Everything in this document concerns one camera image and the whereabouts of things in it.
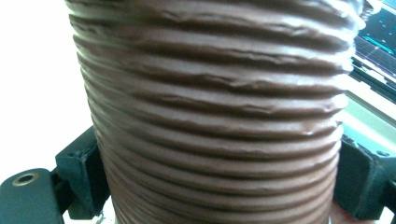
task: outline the corrugated surface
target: corrugated surface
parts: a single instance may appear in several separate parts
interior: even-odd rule
[[[360,1],[66,1],[119,223],[327,223]]]

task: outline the corrugated brown paper cup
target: corrugated brown paper cup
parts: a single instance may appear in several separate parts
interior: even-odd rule
[[[66,4],[120,224],[328,223],[362,1]]]

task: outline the brown ribbed cylinder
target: brown ribbed cylinder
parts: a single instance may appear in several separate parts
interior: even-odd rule
[[[120,224],[328,222],[361,1],[66,4]]]

